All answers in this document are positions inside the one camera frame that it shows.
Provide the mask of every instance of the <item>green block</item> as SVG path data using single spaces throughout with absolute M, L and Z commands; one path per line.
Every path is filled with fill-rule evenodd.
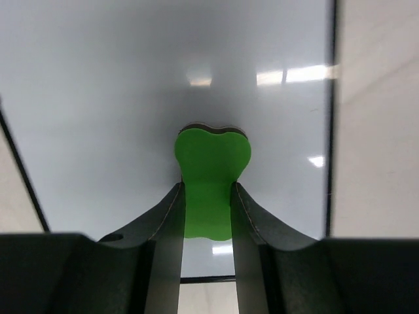
M 250 161 L 246 136 L 235 128 L 186 127 L 175 143 L 186 191 L 185 237 L 231 239 L 230 188 Z

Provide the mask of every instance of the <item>black border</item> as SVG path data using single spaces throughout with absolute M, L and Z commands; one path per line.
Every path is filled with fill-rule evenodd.
M 338 33 L 338 14 L 339 14 L 339 0 L 331 1 L 331 54 L 328 56 L 328 65 L 333 67 L 337 66 L 337 33 Z M 336 90 L 337 90 L 337 78 L 332 77 L 329 79 L 329 140 L 326 158 L 326 168 L 327 168 L 327 205 L 326 205 L 326 228 L 325 236 L 329 237 L 331 235 L 331 221 L 332 221 L 332 207 L 333 207 L 333 156 L 334 156 L 334 138 L 335 138 L 335 102 L 336 102 Z
M 208 276 L 208 277 L 183 277 L 181 284 L 187 283 L 228 283 L 236 281 L 235 275 L 227 276 Z
M 33 189 L 29 176 L 27 175 L 24 163 L 22 159 L 20 158 L 18 149 L 16 148 L 16 145 L 14 144 L 13 137 L 9 129 L 9 125 L 7 124 L 6 118 L 3 115 L 3 106 L 2 106 L 1 98 L 0 98 L 0 126 L 3 129 L 3 133 L 5 134 L 7 143 L 9 144 L 9 148 L 12 151 L 14 161 L 16 162 L 16 165 L 18 166 L 20 176 L 22 180 L 24 181 L 24 184 L 26 187 L 26 191 L 31 198 L 31 201 L 32 201 L 33 207 L 35 208 L 36 213 L 38 214 L 38 219 L 41 223 L 41 226 L 45 232 L 49 232 L 50 228 L 48 226 L 48 223 L 46 222 L 41 206 L 39 205 L 35 190 Z

